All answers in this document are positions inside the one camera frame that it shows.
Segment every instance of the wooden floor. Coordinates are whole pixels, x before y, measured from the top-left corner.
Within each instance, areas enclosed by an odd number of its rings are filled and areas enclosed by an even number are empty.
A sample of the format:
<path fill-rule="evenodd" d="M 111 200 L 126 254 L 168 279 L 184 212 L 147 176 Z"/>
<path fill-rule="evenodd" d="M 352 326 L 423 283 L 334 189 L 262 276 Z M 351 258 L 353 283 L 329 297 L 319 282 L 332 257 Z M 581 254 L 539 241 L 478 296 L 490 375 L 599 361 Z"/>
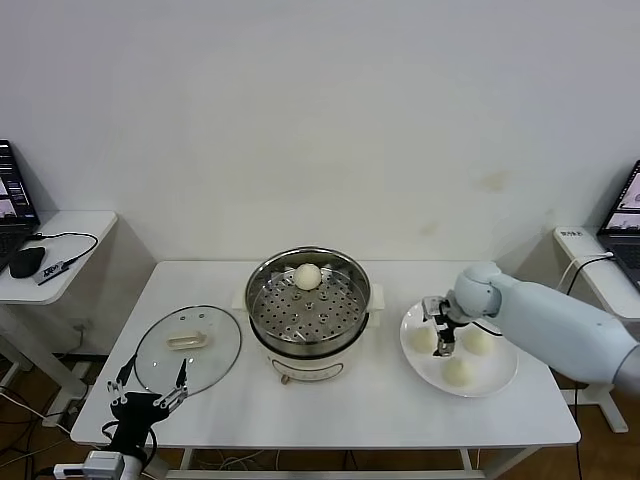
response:
<path fill-rule="evenodd" d="M 0 373 L 7 364 L 0 363 Z M 93 376 L 99 372 L 99 365 L 92 369 Z M 570 386 L 566 380 L 559 379 L 561 386 Z M 56 392 L 54 383 L 42 372 L 34 369 L 21 374 L 11 385 L 12 390 L 22 395 L 32 408 L 43 411 L 47 400 Z M 581 457 L 582 471 L 585 480 L 616 479 L 640 480 L 640 401 L 625 398 L 614 393 L 616 402 L 622 410 L 630 428 L 627 434 L 614 434 L 597 409 L 597 407 L 580 407 L 579 420 L 582 431 Z M 0 398 L 0 422 L 28 421 L 28 412 L 13 406 Z M 73 416 L 65 420 L 72 424 Z M 27 446 L 29 430 L 33 433 Z M 33 456 L 32 471 L 52 466 L 56 463 L 81 462 L 89 448 L 73 444 L 68 437 L 56 428 L 42 428 L 40 422 L 31 424 L 0 424 L 0 478 L 3 480 L 30 480 L 25 476 L 26 460 L 21 459 L 5 466 L 7 462 L 18 458 L 21 453 L 6 447 L 24 433 L 24 436 L 13 446 L 18 450 L 31 452 L 46 448 L 62 441 L 58 446 Z M 225 457 L 244 456 L 251 451 L 224 451 Z M 494 452 L 481 452 L 481 465 L 485 464 Z M 159 455 L 177 468 L 181 452 L 178 450 L 160 450 Z M 245 462 L 250 469 L 273 469 L 276 452 L 267 451 L 257 455 L 252 461 Z M 423 452 L 423 451 L 356 451 L 353 458 L 343 451 L 282 451 L 279 457 L 281 470 L 429 470 L 458 469 L 461 463 L 457 452 Z M 218 451 L 198 451 L 195 454 L 192 468 L 213 468 L 221 462 Z M 242 468 L 239 463 L 232 468 Z M 509 480 L 525 479 L 577 479 L 575 448 L 548 448 L 541 450 L 502 478 Z"/>

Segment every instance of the computer mouse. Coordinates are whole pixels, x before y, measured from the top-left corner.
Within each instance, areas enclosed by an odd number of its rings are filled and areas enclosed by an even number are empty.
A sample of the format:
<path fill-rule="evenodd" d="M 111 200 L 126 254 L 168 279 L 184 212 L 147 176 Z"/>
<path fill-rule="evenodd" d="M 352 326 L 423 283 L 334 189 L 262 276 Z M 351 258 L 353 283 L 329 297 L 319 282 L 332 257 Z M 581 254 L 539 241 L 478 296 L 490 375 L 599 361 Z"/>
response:
<path fill-rule="evenodd" d="M 40 269 L 44 252 L 44 247 L 20 250 L 9 261 L 9 273 L 13 278 L 30 277 Z"/>

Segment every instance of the glass lid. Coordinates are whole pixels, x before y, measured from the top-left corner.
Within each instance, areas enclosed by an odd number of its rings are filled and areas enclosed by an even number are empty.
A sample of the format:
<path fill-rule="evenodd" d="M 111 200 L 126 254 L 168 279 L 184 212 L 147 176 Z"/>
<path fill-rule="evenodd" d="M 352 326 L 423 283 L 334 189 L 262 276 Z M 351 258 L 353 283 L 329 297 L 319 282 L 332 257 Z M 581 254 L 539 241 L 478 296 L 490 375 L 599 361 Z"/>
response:
<path fill-rule="evenodd" d="M 142 337 L 135 374 L 144 388 L 166 394 L 187 360 L 187 388 L 195 395 L 224 377 L 238 358 L 242 335 L 236 319 L 218 307 L 200 305 L 170 313 Z"/>

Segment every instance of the white table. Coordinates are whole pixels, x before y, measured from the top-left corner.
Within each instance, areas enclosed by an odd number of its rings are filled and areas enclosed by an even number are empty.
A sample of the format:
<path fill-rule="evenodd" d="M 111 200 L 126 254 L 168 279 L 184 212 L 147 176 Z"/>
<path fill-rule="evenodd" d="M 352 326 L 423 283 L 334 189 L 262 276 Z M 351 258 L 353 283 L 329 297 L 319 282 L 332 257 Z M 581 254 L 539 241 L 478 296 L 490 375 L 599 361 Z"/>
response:
<path fill-rule="evenodd" d="M 108 211 L 44 212 L 40 217 L 42 224 L 38 231 L 45 235 L 61 232 L 91 233 L 98 238 L 98 242 L 104 239 L 117 219 L 114 212 Z M 42 263 L 44 268 L 82 253 L 91 244 L 90 238 L 67 236 L 29 242 L 25 247 L 44 246 L 46 248 Z M 64 411 L 71 399 L 82 398 L 87 386 L 81 378 L 89 364 L 82 362 L 74 367 L 73 372 L 68 370 L 4 305 L 47 305 L 55 302 L 62 296 L 93 252 L 95 249 L 71 265 L 67 272 L 43 285 L 37 285 L 32 278 L 13 278 L 8 268 L 0 273 L 0 338 L 2 338 L 0 353 L 14 362 L 1 384 L 7 385 L 19 369 L 28 370 L 33 362 L 61 386 L 61 391 L 51 404 L 49 413 Z M 48 417 L 43 425 L 55 424 L 57 419 L 55 416 Z"/>
<path fill-rule="evenodd" d="M 115 378 L 154 322 L 188 305 L 230 309 L 234 293 L 256 265 L 160 263 L 82 409 L 72 439 L 105 444 L 100 427 L 113 419 L 106 382 Z M 361 358 L 352 369 L 327 382 L 283 386 L 260 354 L 247 319 L 235 313 L 243 333 L 236 364 L 217 385 L 188 398 L 154 427 L 159 444 L 185 449 L 461 449 L 465 469 L 448 472 L 447 478 L 485 478 L 485 474 L 495 478 L 540 447 L 579 440 L 580 432 L 548 367 L 524 352 L 513 383 L 482 399 L 435 389 L 404 358 L 399 344 L 404 313 L 422 296 L 446 292 L 468 262 L 362 265 L 370 280 L 383 286 L 386 307 L 381 325 L 365 331 Z M 141 390 L 134 375 L 127 388 Z M 470 448 L 503 448 L 505 453 L 483 473 L 471 470 L 466 455 Z M 414 473 L 405 477 L 413 478 Z M 435 478 L 420 473 L 422 478 Z M 258 472 L 251 474 L 255 478 Z M 188 475 L 173 471 L 167 478 L 192 478 Z"/>
<path fill-rule="evenodd" d="M 598 242 L 596 232 L 596 228 L 558 227 L 554 231 L 554 238 L 569 257 L 569 261 L 572 261 L 575 258 L 606 252 Z M 582 258 L 577 262 L 576 268 L 588 260 L 590 258 Z M 640 293 L 615 262 L 595 262 L 583 268 L 580 274 L 606 311 L 625 323 L 640 320 Z M 613 385 L 589 385 L 578 392 L 578 405 L 598 405 L 611 430 L 625 433 L 629 431 L 629 427 L 611 398 L 612 389 Z M 573 405 L 574 391 L 565 390 L 562 393 L 567 403 Z"/>

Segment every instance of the white plate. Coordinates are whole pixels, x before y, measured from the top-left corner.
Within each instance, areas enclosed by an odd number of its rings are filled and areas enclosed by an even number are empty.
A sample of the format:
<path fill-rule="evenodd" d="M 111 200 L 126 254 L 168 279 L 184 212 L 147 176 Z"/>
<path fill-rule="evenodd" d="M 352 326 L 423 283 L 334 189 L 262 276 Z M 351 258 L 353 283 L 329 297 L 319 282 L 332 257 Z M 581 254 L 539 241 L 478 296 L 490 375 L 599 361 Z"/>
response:
<path fill-rule="evenodd" d="M 400 326 L 400 344 L 407 360 L 423 379 L 434 387 L 461 397 L 485 397 L 505 388 L 518 371 L 518 350 L 508 340 L 496 337 L 491 353 L 485 356 L 469 352 L 460 341 L 469 329 L 478 328 L 471 324 L 455 330 L 456 348 L 454 357 L 471 363 L 474 369 L 473 382 L 466 387 L 454 387 L 442 378 L 442 363 L 447 358 L 434 357 L 431 353 L 418 353 L 409 343 L 409 335 L 415 328 L 430 328 L 435 334 L 433 321 L 422 321 L 422 305 L 417 303 L 406 313 Z"/>

